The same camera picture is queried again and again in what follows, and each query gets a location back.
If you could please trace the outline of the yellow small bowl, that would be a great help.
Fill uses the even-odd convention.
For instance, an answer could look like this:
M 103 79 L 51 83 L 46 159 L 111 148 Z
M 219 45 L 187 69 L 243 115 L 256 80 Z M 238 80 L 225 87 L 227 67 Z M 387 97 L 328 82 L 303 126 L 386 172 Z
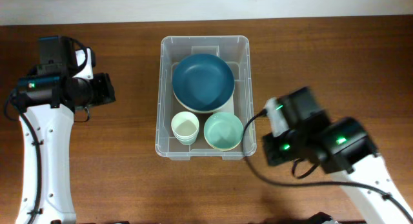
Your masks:
M 213 146 L 213 145 L 211 147 L 213 149 L 220 150 L 222 152 L 229 151 L 229 150 L 232 150 L 232 149 L 236 148 L 236 146 L 223 148 L 223 147 L 216 147 L 216 146 Z

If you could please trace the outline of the mint green plastic cup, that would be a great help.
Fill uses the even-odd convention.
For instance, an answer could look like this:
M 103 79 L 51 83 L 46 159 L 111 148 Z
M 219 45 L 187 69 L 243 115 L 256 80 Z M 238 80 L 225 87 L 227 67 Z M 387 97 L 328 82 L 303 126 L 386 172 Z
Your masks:
M 192 145 L 196 142 L 196 139 L 189 139 L 189 140 L 179 139 L 179 142 L 183 145 Z

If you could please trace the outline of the grey plastic cup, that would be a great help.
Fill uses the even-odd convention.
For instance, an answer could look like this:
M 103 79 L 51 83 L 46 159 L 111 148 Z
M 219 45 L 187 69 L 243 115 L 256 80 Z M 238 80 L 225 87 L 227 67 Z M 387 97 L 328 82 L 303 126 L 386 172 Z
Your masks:
M 193 136 L 193 137 L 178 137 L 178 136 L 176 136 L 176 139 L 177 140 L 179 140 L 179 139 L 184 139 L 184 140 L 197 139 L 197 136 Z

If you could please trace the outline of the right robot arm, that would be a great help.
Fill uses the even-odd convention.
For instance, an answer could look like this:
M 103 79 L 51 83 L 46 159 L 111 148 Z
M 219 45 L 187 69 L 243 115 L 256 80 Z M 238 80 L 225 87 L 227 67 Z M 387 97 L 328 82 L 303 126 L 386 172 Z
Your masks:
M 331 122 L 309 88 L 270 98 L 264 136 L 270 166 L 309 161 L 351 199 L 367 223 L 412 223 L 412 209 L 395 186 L 372 138 L 353 117 Z

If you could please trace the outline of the dark blue large bowl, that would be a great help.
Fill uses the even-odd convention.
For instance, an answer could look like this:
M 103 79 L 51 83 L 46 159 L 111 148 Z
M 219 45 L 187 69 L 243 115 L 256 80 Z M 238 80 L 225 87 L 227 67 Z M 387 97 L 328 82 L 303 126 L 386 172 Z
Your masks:
M 213 110 L 233 95 L 235 77 L 221 58 L 212 54 L 192 54 L 176 66 L 172 89 L 186 106 L 201 111 Z

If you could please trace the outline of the cream large bowl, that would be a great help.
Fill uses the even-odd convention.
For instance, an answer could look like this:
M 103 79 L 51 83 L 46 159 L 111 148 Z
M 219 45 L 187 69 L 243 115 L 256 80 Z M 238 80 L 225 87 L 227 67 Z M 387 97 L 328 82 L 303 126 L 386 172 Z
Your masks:
M 174 97 L 176 98 L 176 100 L 177 100 L 177 102 L 179 103 L 179 104 L 181 104 L 183 107 L 185 107 L 187 110 L 189 110 L 189 111 L 191 111 L 191 112 L 195 112 L 195 113 L 197 113 L 197 114 L 209 114 L 209 113 L 218 113 L 218 112 L 222 112 L 221 111 L 221 109 L 222 109 L 222 107 L 224 106 L 224 105 L 222 105 L 222 106 L 220 106 L 220 107 L 218 107 L 218 108 L 216 108 L 216 109 L 213 109 L 213 110 L 207 110 L 207 111 L 201 111 L 201 110 L 195 110 L 195 109 L 193 109 L 193 108 L 190 108 L 190 107 L 188 107 L 188 106 L 186 106 L 184 103 L 182 103 L 178 98 L 177 98 L 177 96 L 174 94 Z

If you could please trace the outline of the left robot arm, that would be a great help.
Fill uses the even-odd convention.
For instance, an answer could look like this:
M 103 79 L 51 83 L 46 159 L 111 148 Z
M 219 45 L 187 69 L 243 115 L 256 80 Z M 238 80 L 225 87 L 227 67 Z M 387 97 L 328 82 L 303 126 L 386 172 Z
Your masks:
M 77 111 L 116 100 L 110 77 L 95 74 L 94 51 L 67 36 L 39 38 L 40 63 L 18 80 L 8 102 L 23 131 L 22 200 L 17 223 L 75 223 L 70 135 Z

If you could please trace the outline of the cream plastic cup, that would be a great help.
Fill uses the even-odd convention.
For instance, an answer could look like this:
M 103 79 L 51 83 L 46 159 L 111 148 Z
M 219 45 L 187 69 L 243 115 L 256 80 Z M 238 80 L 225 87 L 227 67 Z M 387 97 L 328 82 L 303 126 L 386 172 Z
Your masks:
M 190 138 L 199 132 L 199 120 L 191 112 L 179 112 L 172 118 L 171 128 L 175 137 Z

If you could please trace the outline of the mint green small bowl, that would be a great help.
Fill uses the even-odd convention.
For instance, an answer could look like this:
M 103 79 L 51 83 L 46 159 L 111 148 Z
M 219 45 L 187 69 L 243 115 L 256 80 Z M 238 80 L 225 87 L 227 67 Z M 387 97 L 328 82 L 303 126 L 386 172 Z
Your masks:
M 234 114 L 218 112 L 206 120 L 203 135 L 210 146 L 238 146 L 243 138 L 243 124 Z

